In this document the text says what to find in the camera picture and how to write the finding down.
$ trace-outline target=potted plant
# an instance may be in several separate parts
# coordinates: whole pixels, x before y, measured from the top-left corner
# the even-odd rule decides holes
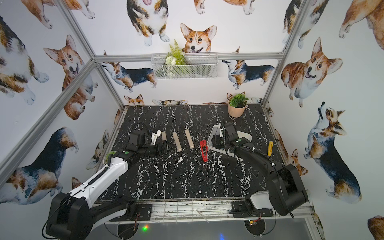
[[[246,106],[247,106],[247,100],[249,98],[245,97],[245,94],[239,93],[230,99],[228,99],[228,113],[234,118],[240,117]]]

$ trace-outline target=green leaves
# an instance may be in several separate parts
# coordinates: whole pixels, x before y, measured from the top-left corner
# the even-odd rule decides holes
[[[247,105],[247,100],[249,100],[249,98],[246,98],[244,94],[239,93],[229,100],[229,104],[235,108],[243,108]]]

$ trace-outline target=wall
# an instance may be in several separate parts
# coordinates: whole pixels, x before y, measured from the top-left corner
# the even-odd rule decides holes
[[[369,14],[371,10],[367,8],[374,1],[368,2],[352,7],[351,16],[358,15],[354,11],[362,16]],[[299,38],[295,40],[285,65],[303,64],[288,65],[282,72],[288,87],[297,89],[293,91],[296,92],[293,101],[289,99],[290,89],[280,78],[269,99],[275,114],[271,120],[284,141],[289,160],[298,160],[308,170],[302,180],[309,189],[327,240],[374,239],[370,230],[375,239],[384,236],[383,218],[374,218],[384,214],[384,192],[380,184],[384,163],[379,151],[384,133],[381,127],[384,51],[380,36],[376,42],[369,29],[370,25],[377,32],[383,31],[378,23],[384,8],[383,3],[379,8],[373,6],[376,10],[370,16],[371,23],[366,19],[354,23],[348,33],[341,34],[344,38],[340,38],[339,30],[351,3],[352,0],[329,1],[301,49]],[[310,29],[310,21],[313,19],[306,20],[302,33]],[[314,48],[319,37],[322,51],[318,45]],[[310,66],[312,69],[305,77]],[[298,97],[304,98],[302,107]]]
[[[96,70],[91,77],[98,83],[95,101],[87,103],[75,121],[62,110],[0,189],[1,240],[43,239],[41,228],[53,196],[69,192],[94,174],[118,106]]]
[[[50,20],[49,24],[53,25],[52,29],[40,23],[21,1],[3,0],[1,3],[1,40],[2,43],[9,40],[9,44],[0,46],[0,111],[3,113],[0,117],[0,132],[3,136],[0,139],[0,164],[63,90],[66,76],[63,66],[53,61],[44,48],[61,49],[66,46],[67,35],[70,35],[73,37],[76,53],[73,52],[72,59],[67,60],[67,68],[69,65],[75,66],[76,62],[80,63],[80,58],[83,64],[89,60],[58,9],[44,5],[44,12]],[[25,45],[25,50],[21,53],[18,52],[17,38]],[[29,58],[37,69],[36,74],[40,72],[38,81],[29,74]],[[15,80],[14,76],[19,76],[22,80]],[[12,80],[7,82],[7,77],[12,77]],[[17,89],[17,84],[23,89],[21,93],[11,90],[13,88],[21,91]]]

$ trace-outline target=tricolor corgi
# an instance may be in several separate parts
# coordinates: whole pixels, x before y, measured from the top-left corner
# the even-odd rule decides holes
[[[252,4],[255,0],[224,0],[224,1],[231,4],[231,5],[242,6],[245,15],[250,15],[255,10],[254,7],[252,6]],[[204,6],[205,0],[194,0],[194,2],[195,2],[196,11],[199,14],[205,13],[205,10],[204,10],[205,9],[205,6]]]
[[[22,2],[44,26],[52,28],[52,24],[44,14],[44,4],[55,6],[54,0],[22,0]],[[89,0],[65,0],[65,2],[71,10],[80,10],[89,19],[95,17],[95,14],[88,8]]]
[[[313,0],[313,5],[310,8],[309,14],[304,21],[304,25],[300,30],[300,38],[298,42],[298,46],[300,49],[304,46],[304,38],[311,31],[311,29],[316,25],[319,21],[321,15],[324,12],[325,7],[329,0]]]
[[[228,65],[228,79],[234,83],[235,89],[239,89],[241,84],[262,79],[261,86],[268,82],[275,68],[271,65],[248,66],[245,60],[222,60]]]
[[[20,93],[24,101],[31,105],[36,96],[29,89],[28,81],[34,77],[38,82],[45,83],[49,77],[36,69],[25,45],[1,16],[0,40],[0,91],[10,98]]]
[[[176,100],[165,100],[165,101],[161,101],[161,100],[155,100],[155,99],[153,99],[152,102],[153,102],[155,105],[187,105],[187,104],[188,104],[188,101],[187,101],[187,100],[180,100],[180,101],[176,101]]]
[[[120,65],[120,62],[102,63],[101,65],[117,84],[124,86],[125,89],[129,89],[130,93],[133,92],[132,87],[146,81],[153,84],[152,88],[156,87],[155,74],[151,68],[125,69]]]
[[[368,219],[367,225],[375,240],[384,239],[384,217],[377,215],[373,218],[370,218]]]
[[[331,186],[333,192],[326,189],[330,197],[347,203],[357,203],[362,198],[359,183],[334,146],[336,135],[347,134],[338,121],[344,111],[328,108],[325,102],[321,104],[318,108],[319,120],[308,135],[308,148],[305,148],[304,157],[313,158],[334,181],[334,186]]]
[[[52,134],[31,165],[17,168],[13,172],[0,189],[0,203],[33,204],[49,192],[51,196],[55,194],[55,190],[61,192],[63,186],[58,179],[68,148],[75,148],[76,153],[79,150],[73,132],[62,127]]]
[[[300,165],[299,160],[297,158],[297,148],[295,150],[293,150],[292,155],[289,156],[287,150],[285,149],[284,142],[281,139],[279,131],[277,131],[275,129],[275,133],[276,133],[276,136],[277,136],[278,143],[280,144],[280,148],[283,151],[283,153],[285,155],[285,158],[287,159],[287,164],[294,165],[297,168],[297,171],[299,171],[300,176],[303,176],[303,175],[307,174],[308,170],[305,167]]]
[[[339,31],[339,37],[345,38],[351,26],[367,19],[369,29],[372,29],[376,42],[384,50],[384,1],[383,0],[354,0],[351,3]]]
[[[109,133],[108,133],[108,129],[106,129],[104,131],[103,137],[101,138],[101,141],[99,142],[99,144],[97,145],[97,147],[95,149],[95,154],[91,158],[91,162],[88,163],[88,165],[86,167],[88,170],[95,168],[97,166],[97,163],[99,163],[100,158],[102,158],[101,155],[103,154],[105,146],[107,145],[108,137],[109,137]]]
[[[152,45],[152,35],[169,42],[166,35],[168,4],[167,0],[127,0],[128,16],[139,35],[145,37],[144,44]]]

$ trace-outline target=corgi illustration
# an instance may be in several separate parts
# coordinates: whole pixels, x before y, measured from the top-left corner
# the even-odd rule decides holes
[[[325,7],[329,0],[313,0],[313,5],[310,8],[309,14],[304,22],[303,27],[300,30],[300,38],[298,46],[300,49],[304,46],[304,38],[311,31],[311,29],[319,21],[321,15],[324,12]]]
[[[345,38],[351,26],[367,19],[368,28],[372,29],[376,42],[384,50],[384,1],[354,0],[351,3],[339,31],[339,37]]]
[[[254,7],[252,6],[253,2],[255,0],[224,0],[225,2],[231,4],[231,5],[236,5],[236,6],[242,6],[245,15],[250,15],[253,13],[255,10]],[[198,14],[204,14],[205,13],[205,6],[204,2],[205,0],[194,0],[195,2],[195,8]]]
[[[299,160],[297,158],[297,148],[295,150],[293,150],[292,155],[289,156],[287,150],[285,149],[284,142],[281,139],[279,131],[277,131],[275,129],[275,133],[276,133],[276,136],[277,136],[277,140],[278,140],[278,142],[280,144],[281,150],[283,151],[283,153],[284,153],[284,155],[285,155],[285,157],[286,157],[286,159],[288,161],[287,163],[294,165],[297,168],[297,170],[299,171],[300,176],[303,176],[303,175],[307,174],[308,170],[305,167],[300,165]]]
[[[130,98],[128,96],[124,96],[125,100],[128,102],[128,106],[144,106],[143,96],[140,94],[137,98]]]
[[[80,182],[77,178],[75,177],[72,178],[72,189],[79,187],[81,184],[83,183]]]
[[[187,104],[188,104],[188,101],[187,101],[187,100],[180,100],[180,101],[176,101],[176,100],[165,100],[165,101],[161,101],[161,100],[155,100],[155,99],[153,99],[152,102],[153,102],[155,105],[187,105]]]
[[[338,121],[344,111],[328,108],[325,102],[321,104],[318,108],[319,120],[308,135],[308,148],[305,148],[304,157],[313,158],[334,181],[334,187],[331,186],[333,192],[326,189],[330,197],[347,203],[357,203],[362,198],[359,183],[334,146],[336,135],[347,134]]]
[[[80,10],[84,16],[93,19],[95,14],[88,8],[89,0],[65,0],[71,10]],[[22,3],[48,29],[52,28],[49,19],[44,14],[44,4],[55,6],[54,0],[22,0]]]
[[[373,218],[370,218],[368,219],[367,225],[375,240],[384,239],[384,217],[377,215]]]
[[[68,148],[79,150],[73,132],[62,127],[51,136],[47,145],[28,166],[17,168],[0,189],[0,203],[11,202],[20,205],[33,204],[45,197],[51,197],[63,186],[58,179]]]
[[[169,42],[166,35],[168,4],[167,0],[127,0],[128,16],[139,35],[145,37],[144,44],[152,45],[152,35]]]
[[[117,84],[124,86],[125,89],[129,89],[130,93],[133,92],[132,87],[146,81],[153,84],[152,88],[156,88],[157,82],[153,69],[151,68],[125,69],[120,65],[120,62],[102,63],[101,65]]]
[[[76,45],[71,35],[67,35],[66,45],[62,49],[44,48],[45,53],[55,62],[63,66],[65,78],[63,83],[64,89],[74,80],[83,68],[84,63],[80,55],[76,52]],[[80,114],[84,112],[84,104],[87,100],[93,102],[95,96],[92,96],[93,88],[96,88],[98,83],[93,83],[91,76],[88,76],[81,87],[64,106],[67,116],[73,120],[79,118]]]
[[[281,73],[284,85],[291,90],[289,99],[299,98],[299,105],[303,107],[303,100],[320,86],[327,74],[336,72],[342,64],[342,59],[329,59],[324,55],[319,37],[308,62],[287,64]]]
[[[181,32],[187,40],[183,51],[185,53],[209,53],[211,41],[217,33],[216,26],[210,26],[205,31],[194,31],[185,24],[180,24]]]
[[[31,105],[35,94],[29,89],[28,81],[34,77],[45,83],[49,76],[40,73],[25,48],[24,43],[8,27],[0,16],[0,91],[12,98],[20,93],[24,101]]]
[[[228,65],[228,79],[234,83],[235,89],[239,89],[241,84],[262,79],[261,86],[268,82],[272,76],[275,68],[271,65],[263,66],[248,66],[245,60],[222,60],[223,63]]]
[[[283,33],[291,33],[293,24],[295,23],[297,13],[299,12],[301,5],[301,0],[292,0],[291,3],[288,5],[287,10],[285,11],[285,18],[284,18],[284,29]],[[288,40],[287,37],[283,40],[283,43],[286,43]]]
[[[106,129],[104,131],[103,137],[101,138],[101,141],[99,142],[99,144],[97,145],[97,147],[95,149],[95,154],[91,158],[91,162],[88,163],[88,165],[86,167],[87,170],[90,170],[90,169],[95,168],[97,166],[97,163],[99,162],[100,157],[102,157],[101,155],[103,154],[105,146],[107,145],[108,137],[109,137],[109,133],[108,133],[108,129]]]

